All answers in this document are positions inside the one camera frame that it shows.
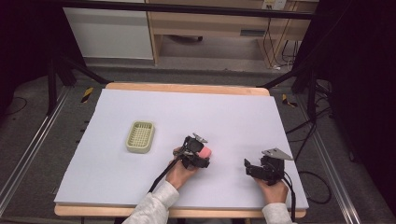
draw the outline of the white sleeve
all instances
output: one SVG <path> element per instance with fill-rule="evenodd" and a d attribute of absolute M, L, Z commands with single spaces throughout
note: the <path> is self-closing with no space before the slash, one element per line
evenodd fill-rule
<path fill-rule="evenodd" d="M 164 181 L 154 193 L 146 195 L 122 224 L 166 223 L 169 216 L 168 208 L 177 199 L 177 190 L 169 182 Z"/>
<path fill-rule="evenodd" d="M 269 203 L 262 209 L 267 224 L 290 224 L 291 218 L 284 203 Z"/>

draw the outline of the gray floor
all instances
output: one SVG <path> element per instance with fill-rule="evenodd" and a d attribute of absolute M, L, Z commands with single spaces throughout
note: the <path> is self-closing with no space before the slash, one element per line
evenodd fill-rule
<path fill-rule="evenodd" d="M 288 67 L 285 65 L 280 70 L 267 69 L 254 40 L 204 37 L 204 41 L 196 42 L 194 39 L 168 36 L 163 42 L 160 63 L 156 66 L 128 64 L 124 68 L 92 67 L 92 70 L 103 77 L 119 81 L 255 86 L 284 74 Z M 3 222 L 12 219 L 20 223 L 79 223 L 78 217 L 54 215 L 53 191 L 63 178 L 103 86 L 81 74 L 76 73 L 76 76 L 78 83 L 70 90 L 59 117 L 3 211 Z M 288 80 L 271 89 L 285 130 L 305 121 L 302 110 L 304 104 L 297 107 L 282 104 L 282 93 L 290 93 L 291 82 Z M 88 103 L 82 104 L 79 101 L 87 87 L 94 87 L 94 91 Z M 21 85 L 15 96 L 21 98 L 14 99 L 9 111 L 22 108 L 24 100 L 27 104 L 20 112 L 0 120 L 0 188 L 7 183 L 45 118 L 46 79 L 42 77 Z M 298 98 L 304 99 L 305 94 L 298 95 Z M 325 100 L 320 101 L 318 111 L 327 106 Z M 345 184 L 361 223 L 396 223 L 364 166 L 349 161 L 347 146 L 329 115 L 327 113 L 318 120 L 317 131 Z M 289 134 L 288 138 L 290 141 L 304 139 L 307 132 L 308 128 L 305 127 Z M 301 143 L 290 142 L 293 153 L 297 153 Z M 329 182 L 318 156 L 318 146 L 312 137 L 296 164 L 299 171 L 313 172 Z M 317 178 L 302 175 L 302 180 L 310 199 L 323 201 L 328 197 L 326 186 Z M 339 200 L 334 195 L 326 204 L 309 202 L 309 205 L 307 215 L 299 219 L 299 223 L 346 223 Z M 262 219 L 252 221 L 264 222 Z M 86 223 L 111 222 L 111 218 L 86 219 Z"/>

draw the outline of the aluminum rail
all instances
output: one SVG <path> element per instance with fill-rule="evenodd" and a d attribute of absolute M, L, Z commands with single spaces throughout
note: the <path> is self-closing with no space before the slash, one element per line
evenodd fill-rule
<path fill-rule="evenodd" d="M 296 96 L 297 102 L 299 105 L 306 105 L 304 99 L 301 96 Z M 300 106 L 303 111 L 304 117 L 306 120 L 309 120 L 307 112 Z M 338 204 L 340 205 L 341 211 L 346 219 L 346 223 L 350 224 L 359 224 L 361 220 L 359 218 L 358 212 L 353 205 L 353 202 L 350 200 L 349 195 L 347 193 L 347 189 L 344 186 L 343 181 L 341 180 L 340 175 L 335 169 L 334 164 L 330 158 L 330 155 L 327 152 L 326 147 L 324 146 L 323 140 L 320 137 L 318 131 L 314 131 L 313 134 L 314 143 L 317 145 L 317 153 L 320 158 L 320 161 L 323 165 L 324 171 L 329 178 L 330 186 L 332 187 L 332 191 L 334 193 L 335 198 L 337 199 Z"/>
<path fill-rule="evenodd" d="M 62 92 L 58 98 L 59 104 L 54 108 L 53 112 L 46 116 L 44 121 L 42 122 L 40 128 L 35 133 L 35 137 L 30 142 L 28 148 L 26 148 L 25 152 L 23 153 L 20 161 L 18 162 L 17 166 L 14 168 L 11 176 L 9 177 L 6 184 L 0 191 L 0 217 L 5 212 L 8 203 L 10 202 L 12 196 L 15 193 L 18 185 L 21 183 L 24 175 L 26 174 L 27 170 L 29 169 L 30 164 L 32 163 L 33 159 L 35 158 L 35 154 L 40 149 L 44 139 L 47 137 L 47 134 L 50 131 L 53 123 L 57 119 L 62 107 L 64 106 L 64 102 L 67 98 L 68 93 L 70 92 L 72 87 L 64 87 Z"/>

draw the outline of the pink object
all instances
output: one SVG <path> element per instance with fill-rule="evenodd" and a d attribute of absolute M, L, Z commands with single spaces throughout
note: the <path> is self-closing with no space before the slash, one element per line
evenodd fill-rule
<path fill-rule="evenodd" d="M 202 150 L 198 153 L 198 156 L 201 158 L 209 158 L 212 154 L 212 150 L 208 147 L 203 147 Z"/>

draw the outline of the black strap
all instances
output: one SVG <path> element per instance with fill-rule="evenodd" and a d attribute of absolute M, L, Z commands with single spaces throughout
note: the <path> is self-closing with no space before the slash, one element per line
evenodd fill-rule
<path fill-rule="evenodd" d="M 285 177 L 283 177 L 283 180 L 285 180 L 291 191 L 291 221 L 294 222 L 296 219 L 296 194 L 294 193 L 293 185 Z"/>
<path fill-rule="evenodd" d="M 154 180 L 154 183 L 152 183 L 151 188 L 148 190 L 148 193 L 151 193 L 154 191 L 155 187 L 157 187 L 158 183 L 163 179 L 163 177 L 169 172 L 170 169 L 177 163 L 177 161 L 180 160 L 180 157 L 176 157 L 174 160 L 172 160 L 171 163 L 166 167 L 166 169 Z"/>

